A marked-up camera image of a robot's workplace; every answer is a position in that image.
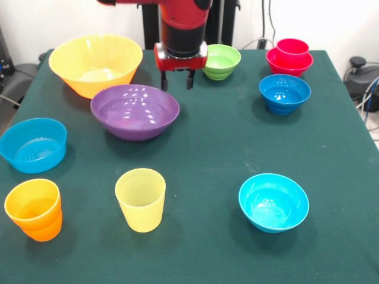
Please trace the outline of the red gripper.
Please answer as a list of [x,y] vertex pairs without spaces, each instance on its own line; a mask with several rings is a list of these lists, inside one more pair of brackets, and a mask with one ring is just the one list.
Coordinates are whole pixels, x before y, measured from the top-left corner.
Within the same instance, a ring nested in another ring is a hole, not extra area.
[[157,68],[161,71],[161,90],[168,90],[168,81],[166,71],[174,71],[179,69],[187,69],[188,76],[186,88],[192,89],[194,86],[194,76],[197,69],[205,67],[208,59],[208,45],[205,41],[200,45],[200,51],[194,57],[179,58],[169,55],[163,48],[162,43],[156,43],[154,46],[155,62]]

